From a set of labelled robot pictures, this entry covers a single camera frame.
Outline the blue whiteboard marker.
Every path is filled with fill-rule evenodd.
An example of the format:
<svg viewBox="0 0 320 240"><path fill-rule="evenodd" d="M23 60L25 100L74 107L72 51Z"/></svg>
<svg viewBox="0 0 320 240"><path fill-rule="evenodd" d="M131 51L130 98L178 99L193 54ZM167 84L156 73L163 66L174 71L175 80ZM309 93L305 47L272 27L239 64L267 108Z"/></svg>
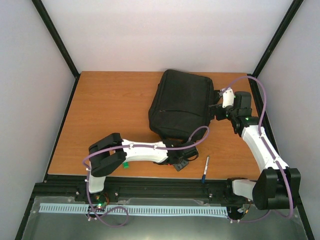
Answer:
<svg viewBox="0 0 320 240"><path fill-rule="evenodd" d="M204 171L203 171L203 175L201 178L201 183L204 184L205 180L206 180L206 175L207 175L207 171L208 171L208 167L209 167L209 161L210 161L210 156L208 155L206 157L206 161L205 161L205 166L204 166Z"/></svg>

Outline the black student bag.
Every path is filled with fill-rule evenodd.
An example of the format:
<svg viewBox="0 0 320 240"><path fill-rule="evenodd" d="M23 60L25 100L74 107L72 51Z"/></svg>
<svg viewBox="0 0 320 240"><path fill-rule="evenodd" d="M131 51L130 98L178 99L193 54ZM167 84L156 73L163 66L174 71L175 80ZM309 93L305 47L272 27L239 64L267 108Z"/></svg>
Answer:
<svg viewBox="0 0 320 240"><path fill-rule="evenodd" d="M214 104L214 84L206 76L166 70L148 111L149 128L162 139L200 140L209 126L209 105Z"/></svg>

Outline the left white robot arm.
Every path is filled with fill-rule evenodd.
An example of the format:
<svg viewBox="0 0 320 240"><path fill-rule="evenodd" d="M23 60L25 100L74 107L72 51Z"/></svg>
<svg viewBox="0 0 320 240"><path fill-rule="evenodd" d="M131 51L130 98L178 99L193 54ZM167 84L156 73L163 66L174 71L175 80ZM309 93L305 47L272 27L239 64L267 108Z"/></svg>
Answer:
<svg viewBox="0 0 320 240"><path fill-rule="evenodd" d="M106 177L128 162L152 162L157 165L174 165L177 171L195 160L198 150L194 142L182 143L165 139L158 142L134 142L112 133L88 148L89 170L86 195L99 201L104 195Z"/></svg>

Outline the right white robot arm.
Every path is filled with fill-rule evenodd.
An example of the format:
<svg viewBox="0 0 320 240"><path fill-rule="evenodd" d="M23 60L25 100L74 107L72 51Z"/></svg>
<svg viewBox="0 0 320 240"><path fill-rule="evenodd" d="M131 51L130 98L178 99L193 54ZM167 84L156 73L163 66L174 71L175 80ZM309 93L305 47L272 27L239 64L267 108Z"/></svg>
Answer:
<svg viewBox="0 0 320 240"><path fill-rule="evenodd" d="M222 103L212 106L216 120L229 120L249 147L260 171L257 181L230 179L231 193L252 201L259 210L290 210L296 206L301 174L290 168L268 139L260 119L252 115L252 96L230 87L218 91Z"/></svg>

